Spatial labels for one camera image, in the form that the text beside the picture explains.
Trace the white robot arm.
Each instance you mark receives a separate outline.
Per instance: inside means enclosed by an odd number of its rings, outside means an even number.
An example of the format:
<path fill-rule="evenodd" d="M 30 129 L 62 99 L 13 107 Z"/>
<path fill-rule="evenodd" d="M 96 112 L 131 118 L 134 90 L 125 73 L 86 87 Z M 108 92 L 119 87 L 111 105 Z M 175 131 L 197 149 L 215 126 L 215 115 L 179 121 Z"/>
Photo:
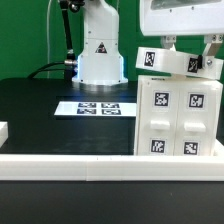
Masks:
<path fill-rule="evenodd" d="M 140 0 L 140 30 L 161 39 L 160 48 L 140 47 L 136 67 L 218 80 L 224 61 L 216 54 L 224 43 L 224 0 Z M 76 82 L 88 85 L 125 83 L 118 51 L 119 15 L 105 0 L 84 5 L 84 49 L 78 56 Z M 204 51 L 177 51 L 179 36 L 202 36 Z"/>

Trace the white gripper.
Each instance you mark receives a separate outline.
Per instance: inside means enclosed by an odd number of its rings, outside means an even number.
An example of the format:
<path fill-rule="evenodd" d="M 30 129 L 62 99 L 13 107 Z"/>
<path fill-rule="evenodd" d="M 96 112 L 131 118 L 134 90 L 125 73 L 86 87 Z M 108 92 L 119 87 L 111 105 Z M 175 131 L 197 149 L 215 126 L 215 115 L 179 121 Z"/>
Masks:
<path fill-rule="evenodd" d="M 140 0 L 140 29 L 144 36 L 162 36 L 164 49 L 175 51 L 176 36 L 205 35 L 197 69 L 221 71 L 216 58 L 223 43 L 224 0 Z"/>

